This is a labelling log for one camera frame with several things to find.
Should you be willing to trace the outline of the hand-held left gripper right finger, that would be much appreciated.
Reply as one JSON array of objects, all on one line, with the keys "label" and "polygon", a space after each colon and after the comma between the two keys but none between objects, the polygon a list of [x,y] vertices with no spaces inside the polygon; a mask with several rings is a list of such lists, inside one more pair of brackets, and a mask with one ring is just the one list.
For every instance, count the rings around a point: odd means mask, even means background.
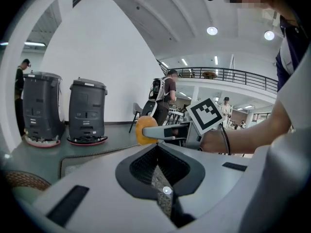
[{"label": "hand-held left gripper right finger", "polygon": [[252,158],[174,147],[205,177],[178,198],[181,227],[160,233],[308,233],[311,230],[311,132],[298,130],[258,148]]}]

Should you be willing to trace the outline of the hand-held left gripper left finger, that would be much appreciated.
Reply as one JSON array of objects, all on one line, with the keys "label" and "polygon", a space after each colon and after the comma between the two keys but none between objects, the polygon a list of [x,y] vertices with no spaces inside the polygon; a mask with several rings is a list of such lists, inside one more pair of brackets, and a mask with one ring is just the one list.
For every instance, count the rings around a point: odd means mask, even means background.
[{"label": "hand-held left gripper left finger", "polygon": [[[137,199],[118,184],[115,169],[123,159],[138,153],[132,147],[96,158],[48,188],[33,204],[19,200],[22,209],[49,233],[169,233],[176,226],[154,200]],[[89,188],[64,227],[47,218],[48,212],[76,185]]]}]

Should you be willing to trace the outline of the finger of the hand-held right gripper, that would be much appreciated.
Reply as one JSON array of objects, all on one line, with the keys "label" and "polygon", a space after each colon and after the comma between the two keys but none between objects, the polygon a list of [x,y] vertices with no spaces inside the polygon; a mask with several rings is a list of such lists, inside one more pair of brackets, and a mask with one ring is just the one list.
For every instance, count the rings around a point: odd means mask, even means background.
[{"label": "finger of the hand-held right gripper", "polygon": [[142,135],[158,140],[187,139],[190,130],[189,124],[172,124],[165,126],[145,127]]}]

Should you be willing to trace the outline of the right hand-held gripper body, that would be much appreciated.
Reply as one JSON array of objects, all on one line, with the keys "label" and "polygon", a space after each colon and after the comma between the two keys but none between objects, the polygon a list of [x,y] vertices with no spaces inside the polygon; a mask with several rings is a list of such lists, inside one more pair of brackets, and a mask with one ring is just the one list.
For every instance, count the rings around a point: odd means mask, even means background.
[{"label": "right hand-held gripper body", "polygon": [[193,102],[186,110],[191,120],[185,147],[199,150],[204,134],[221,124],[225,117],[212,97]]}]

